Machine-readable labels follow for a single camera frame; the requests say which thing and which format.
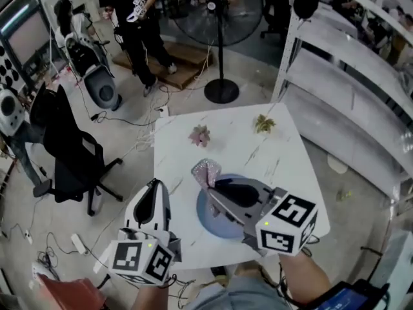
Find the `white shelving unit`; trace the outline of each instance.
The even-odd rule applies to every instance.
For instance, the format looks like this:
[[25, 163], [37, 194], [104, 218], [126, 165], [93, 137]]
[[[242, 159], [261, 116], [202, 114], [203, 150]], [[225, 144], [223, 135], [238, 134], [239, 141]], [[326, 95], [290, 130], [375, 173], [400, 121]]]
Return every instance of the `white shelving unit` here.
[[304, 138], [352, 167], [387, 196], [398, 197], [400, 166], [357, 125], [294, 84], [289, 84], [281, 102]]
[[[355, 1], [413, 43], [413, 35], [383, 11], [383, 0]], [[413, 6], [405, 0], [403, 4]], [[410, 119], [413, 101], [401, 88], [397, 72], [357, 36], [344, 32], [348, 30], [341, 26], [340, 15], [331, 10], [327, 17], [323, 12], [304, 23], [292, 12], [272, 101], [287, 105], [303, 137], [346, 163], [389, 198], [399, 200], [401, 182], [413, 177], [413, 134], [373, 91], [301, 48], [301, 42], [328, 52], [363, 74]], [[337, 18], [337, 24], [331, 18]]]

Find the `standing fan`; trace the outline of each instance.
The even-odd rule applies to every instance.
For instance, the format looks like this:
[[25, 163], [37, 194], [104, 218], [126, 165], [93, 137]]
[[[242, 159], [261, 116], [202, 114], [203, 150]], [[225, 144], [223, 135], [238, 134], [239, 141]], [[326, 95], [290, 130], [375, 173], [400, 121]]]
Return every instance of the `standing fan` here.
[[263, 0], [186, 0], [188, 16], [176, 25], [198, 43], [218, 46], [219, 79], [206, 84], [204, 93], [214, 103], [229, 103], [239, 95], [238, 86], [224, 78], [223, 47], [239, 43], [258, 27]]

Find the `blue plate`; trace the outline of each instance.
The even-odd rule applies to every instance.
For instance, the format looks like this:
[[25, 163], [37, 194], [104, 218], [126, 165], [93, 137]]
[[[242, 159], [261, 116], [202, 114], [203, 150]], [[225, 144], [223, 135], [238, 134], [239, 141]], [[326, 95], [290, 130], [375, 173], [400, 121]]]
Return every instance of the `blue plate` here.
[[[218, 180], [228, 178], [245, 178], [238, 174], [222, 174]], [[215, 236], [224, 239], [242, 240], [244, 238], [243, 227], [236, 222], [231, 222], [224, 214], [217, 217], [212, 216], [207, 194], [203, 189], [198, 194], [196, 212], [202, 226]]]

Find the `office chair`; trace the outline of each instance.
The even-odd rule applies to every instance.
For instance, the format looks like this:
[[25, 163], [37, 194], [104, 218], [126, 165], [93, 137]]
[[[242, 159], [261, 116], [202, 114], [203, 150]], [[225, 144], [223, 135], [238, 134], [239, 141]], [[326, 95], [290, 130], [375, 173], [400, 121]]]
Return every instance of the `office chair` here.
[[47, 180], [33, 189], [35, 198], [49, 193], [55, 196], [57, 203], [67, 200], [80, 202], [88, 191], [89, 216], [95, 214], [92, 203], [97, 187], [117, 201], [123, 201], [122, 196], [101, 183], [109, 170], [123, 161], [117, 158], [105, 165], [102, 146], [89, 133], [77, 127], [62, 86], [56, 93], [42, 87], [33, 102], [30, 121], [44, 129], [43, 145], [55, 158], [55, 188], [52, 188], [52, 180]]
[[268, 23], [268, 29], [262, 31], [260, 37], [265, 38], [266, 34], [280, 34], [285, 41], [291, 17], [288, 0], [265, 0], [263, 16]]

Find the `wooden pallet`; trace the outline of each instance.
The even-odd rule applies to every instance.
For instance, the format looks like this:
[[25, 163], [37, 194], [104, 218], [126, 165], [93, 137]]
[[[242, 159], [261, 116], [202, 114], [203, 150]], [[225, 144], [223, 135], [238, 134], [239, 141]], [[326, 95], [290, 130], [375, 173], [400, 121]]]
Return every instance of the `wooden pallet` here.
[[[168, 70], [152, 56], [148, 56], [149, 69], [163, 83], [183, 90], [201, 73], [208, 50], [171, 42], [165, 42], [165, 48], [174, 58], [177, 72], [170, 75]], [[211, 63], [211, 53], [209, 53], [208, 59]], [[119, 53], [112, 61], [117, 65], [132, 69], [125, 52]]]

